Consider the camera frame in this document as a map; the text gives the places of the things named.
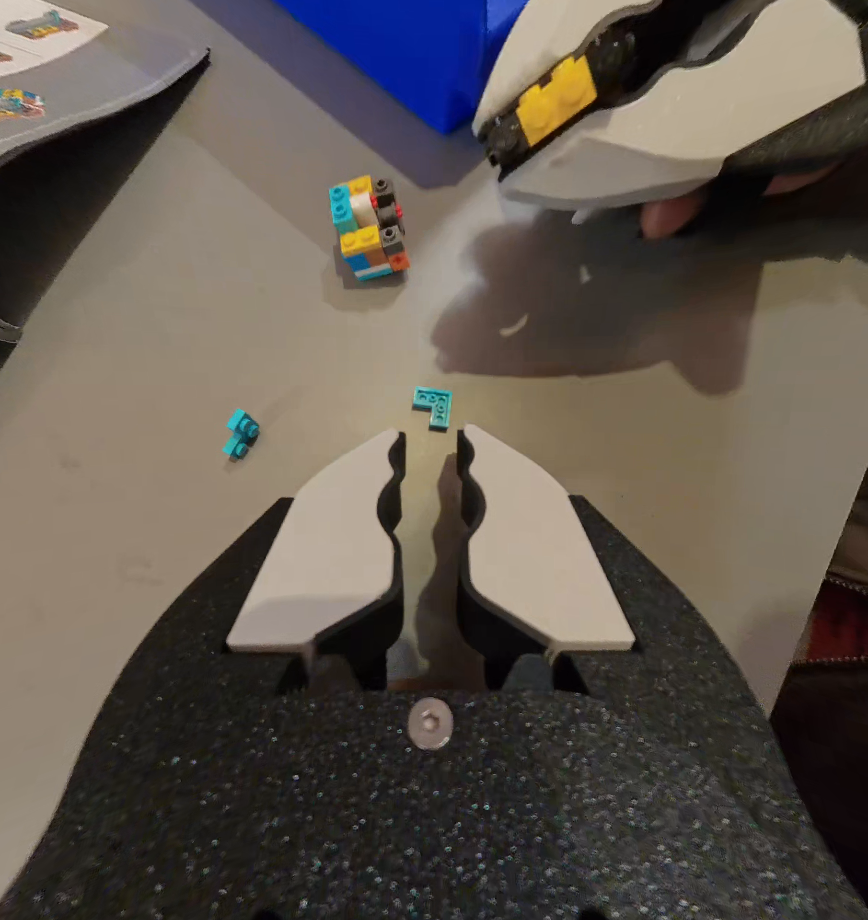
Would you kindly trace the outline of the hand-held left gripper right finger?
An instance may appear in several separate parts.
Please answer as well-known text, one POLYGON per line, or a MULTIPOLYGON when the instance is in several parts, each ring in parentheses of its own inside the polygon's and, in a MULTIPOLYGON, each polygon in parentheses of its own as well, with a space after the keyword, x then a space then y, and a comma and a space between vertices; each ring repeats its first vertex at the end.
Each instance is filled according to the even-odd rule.
POLYGON ((475 424, 458 432, 457 618, 487 661, 628 652, 635 633, 566 489, 475 424))

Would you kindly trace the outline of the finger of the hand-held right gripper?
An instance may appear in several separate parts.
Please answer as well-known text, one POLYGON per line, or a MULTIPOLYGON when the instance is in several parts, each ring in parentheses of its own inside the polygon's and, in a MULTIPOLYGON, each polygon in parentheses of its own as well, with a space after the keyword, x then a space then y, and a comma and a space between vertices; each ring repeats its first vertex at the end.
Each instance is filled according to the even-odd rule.
POLYGON ((866 81, 836 2, 528 2, 497 57, 498 188, 592 212, 678 197, 866 81))
POLYGON ((475 139, 556 63, 587 52, 598 101, 510 169, 723 169, 783 129, 752 73, 766 52, 758 20, 771 24, 775 5, 527 2, 486 82, 475 139))

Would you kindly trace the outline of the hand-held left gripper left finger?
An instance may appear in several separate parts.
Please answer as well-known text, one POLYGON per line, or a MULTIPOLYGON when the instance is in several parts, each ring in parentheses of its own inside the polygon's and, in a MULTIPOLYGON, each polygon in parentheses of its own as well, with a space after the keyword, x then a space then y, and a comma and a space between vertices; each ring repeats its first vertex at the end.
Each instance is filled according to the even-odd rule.
POLYGON ((405 434, 362 443, 292 500, 226 638, 233 653, 337 655, 353 669, 385 660, 405 618, 405 434))

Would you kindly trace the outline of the yellow and black brick assembly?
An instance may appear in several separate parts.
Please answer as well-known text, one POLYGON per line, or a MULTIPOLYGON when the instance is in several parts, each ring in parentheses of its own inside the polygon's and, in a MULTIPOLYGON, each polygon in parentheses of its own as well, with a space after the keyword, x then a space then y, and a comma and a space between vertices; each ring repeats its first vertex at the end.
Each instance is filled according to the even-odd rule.
POLYGON ((587 52, 570 54, 486 121, 478 135, 492 167, 518 165, 599 98, 587 52))

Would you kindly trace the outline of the teal corner plate brick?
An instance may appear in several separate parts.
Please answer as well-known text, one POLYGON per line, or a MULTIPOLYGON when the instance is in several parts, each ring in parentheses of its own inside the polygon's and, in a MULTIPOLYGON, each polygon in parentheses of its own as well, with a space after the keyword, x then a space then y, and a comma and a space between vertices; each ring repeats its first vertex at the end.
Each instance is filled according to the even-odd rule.
POLYGON ((249 413, 237 408, 231 414, 226 427, 231 434, 223 445, 222 453, 231 461, 239 462, 249 454, 257 442, 260 425, 249 413))
POLYGON ((451 426, 452 392, 432 386, 415 387, 412 409, 428 413, 428 429, 446 432, 451 426))

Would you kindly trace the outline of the person's right hand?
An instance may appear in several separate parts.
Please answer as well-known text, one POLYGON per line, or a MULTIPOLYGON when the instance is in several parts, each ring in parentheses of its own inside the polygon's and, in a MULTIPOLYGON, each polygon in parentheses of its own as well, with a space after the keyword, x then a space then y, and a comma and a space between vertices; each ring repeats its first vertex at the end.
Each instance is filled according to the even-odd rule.
POLYGON ((792 194, 830 176, 841 161, 807 172, 786 173, 772 178, 759 176, 729 176, 685 194, 642 205, 639 233, 647 240, 659 240, 686 234, 700 221, 713 217, 725 218, 750 210, 761 200, 792 194))

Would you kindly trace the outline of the blue storage bin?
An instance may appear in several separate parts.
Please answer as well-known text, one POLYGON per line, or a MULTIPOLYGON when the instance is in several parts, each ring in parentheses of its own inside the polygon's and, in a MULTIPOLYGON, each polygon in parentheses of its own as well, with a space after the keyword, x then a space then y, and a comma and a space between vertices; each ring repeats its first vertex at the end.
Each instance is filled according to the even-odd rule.
POLYGON ((427 125, 469 124, 525 1, 279 1, 427 125))

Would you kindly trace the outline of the multicoloured brick model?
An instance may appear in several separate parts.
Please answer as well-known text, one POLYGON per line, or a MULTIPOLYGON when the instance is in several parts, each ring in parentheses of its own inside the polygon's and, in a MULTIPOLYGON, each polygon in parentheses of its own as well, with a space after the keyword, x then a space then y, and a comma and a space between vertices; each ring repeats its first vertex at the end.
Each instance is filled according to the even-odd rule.
POLYGON ((338 252, 358 282, 377 282, 410 270, 404 210, 389 178, 351 178, 330 187, 327 195, 338 252))

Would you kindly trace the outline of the person in brown jacket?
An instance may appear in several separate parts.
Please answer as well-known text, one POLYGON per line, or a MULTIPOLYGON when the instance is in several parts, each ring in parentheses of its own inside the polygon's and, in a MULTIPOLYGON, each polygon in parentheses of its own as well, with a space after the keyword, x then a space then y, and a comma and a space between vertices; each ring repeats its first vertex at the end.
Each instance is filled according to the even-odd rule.
POLYGON ((820 834, 868 907, 868 467, 771 722, 820 834))

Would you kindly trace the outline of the brick instruction booklet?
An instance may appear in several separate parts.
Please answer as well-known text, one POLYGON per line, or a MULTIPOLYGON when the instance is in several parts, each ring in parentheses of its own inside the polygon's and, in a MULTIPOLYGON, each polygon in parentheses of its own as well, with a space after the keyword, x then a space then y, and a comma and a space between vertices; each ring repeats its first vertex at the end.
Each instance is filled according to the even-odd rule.
POLYGON ((207 66, 210 48, 111 26, 66 2, 0 1, 0 170, 207 66))

